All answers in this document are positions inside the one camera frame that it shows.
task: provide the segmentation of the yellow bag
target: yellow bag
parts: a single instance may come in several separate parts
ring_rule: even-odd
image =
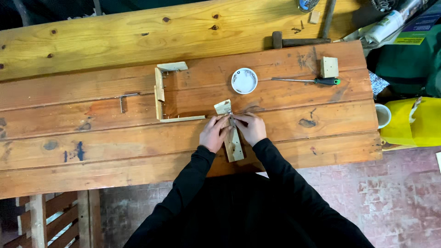
[[[441,99],[423,97],[409,122],[409,114],[417,98],[390,101],[390,123],[380,129],[381,137],[390,144],[433,147],[441,145]]]

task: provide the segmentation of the black shirt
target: black shirt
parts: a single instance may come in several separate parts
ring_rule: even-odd
[[[199,146],[167,197],[124,247],[373,248],[269,139],[253,151],[269,179],[255,173],[206,179],[215,154]]]

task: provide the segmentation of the person's left hand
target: person's left hand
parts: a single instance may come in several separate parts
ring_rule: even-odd
[[[228,132],[233,128],[232,126],[222,128],[229,117],[230,115],[224,117],[213,116],[199,135],[199,145],[205,146],[209,151],[214,153],[219,151],[225,136],[227,136]]]

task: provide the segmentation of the green screwdriver handle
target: green screwdriver handle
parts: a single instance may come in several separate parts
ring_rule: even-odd
[[[340,79],[337,79],[337,78],[324,78],[324,79],[316,78],[316,79],[314,79],[314,83],[321,83],[321,84],[325,84],[325,85],[337,85],[340,83]]]

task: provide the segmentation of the brick floor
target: brick floor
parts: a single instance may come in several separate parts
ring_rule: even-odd
[[[298,172],[376,248],[439,248],[441,174],[435,153],[440,151],[388,151],[380,161]],[[105,247],[122,247],[171,186],[166,182],[100,190]]]

